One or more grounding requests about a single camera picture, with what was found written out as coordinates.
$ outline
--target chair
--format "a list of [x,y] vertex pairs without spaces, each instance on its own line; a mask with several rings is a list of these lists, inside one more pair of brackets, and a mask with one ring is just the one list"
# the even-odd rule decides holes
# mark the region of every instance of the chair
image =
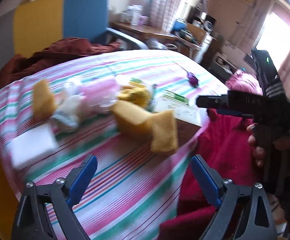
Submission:
[[148,49],[141,41],[108,28],[108,0],[37,0],[0,17],[0,70],[15,54],[36,51],[67,37],[106,44],[108,34],[132,49]]

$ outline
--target clamp jaw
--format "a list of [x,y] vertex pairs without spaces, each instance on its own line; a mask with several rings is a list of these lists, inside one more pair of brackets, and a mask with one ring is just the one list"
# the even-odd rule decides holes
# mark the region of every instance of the clamp jaw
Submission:
[[235,185],[231,179],[223,179],[211,169],[200,155],[192,157],[191,168],[207,202],[217,208],[199,240],[222,240],[237,205],[242,209],[231,239],[277,240],[275,222],[262,184]]
[[28,182],[15,214],[11,239],[57,240],[45,207],[45,203],[51,203],[67,240],[89,240],[72,207],[80,202],[96,169],[97,159],[89,155],[66,178],[40,186]]

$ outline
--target chair armrest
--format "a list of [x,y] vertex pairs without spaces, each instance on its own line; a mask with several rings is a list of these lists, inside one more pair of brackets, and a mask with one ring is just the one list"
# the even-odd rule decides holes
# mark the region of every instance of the chair armrest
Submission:
[[145,43],[141,42],[138,39],[133,38],[132,36],[122,33],[118,30],[114,30],[112,28],[106,28],[106,32],[113,35],[116,38],[119,38],[129,44],[132,44],[135,47],[135,49],[148,49]]

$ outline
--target metal bolt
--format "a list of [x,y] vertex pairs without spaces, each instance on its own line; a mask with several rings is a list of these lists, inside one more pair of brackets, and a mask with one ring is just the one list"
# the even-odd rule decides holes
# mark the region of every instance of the metal bolt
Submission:
[[232,183],[232,180],[231,179],[224,179],[224,183],[225,184],[231,184]]
[[256,182],[256,183],[255,183],[255,187],[256,187],[256,188],[262,188],[262,184],[259,183],[259,182]]
[[56,184],[63,184],[65,182],[65,179],[64,178],[58,178],[56,180]]
[[33,182],[28,182],[26,183],[26,187],[33,187],[34,183]]

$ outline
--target hand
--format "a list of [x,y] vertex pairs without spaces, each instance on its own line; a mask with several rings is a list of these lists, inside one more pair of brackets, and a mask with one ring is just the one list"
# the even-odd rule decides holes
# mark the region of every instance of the hand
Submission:
[[[249,125],[247,127],[247,132],[251,134],[248,138],[248,145],[253,147],[252,155],[255,157],[255,163],[258,167],[262,167],[264,165],[264,158],[266,157],[266,152],[263,148],[259,147],[256,141],[256,138],[252,135],[252,128],[254,124]],[[279,151],[290,149],[290,136],[282,136],[276,141],[273,142],[276,149]]]

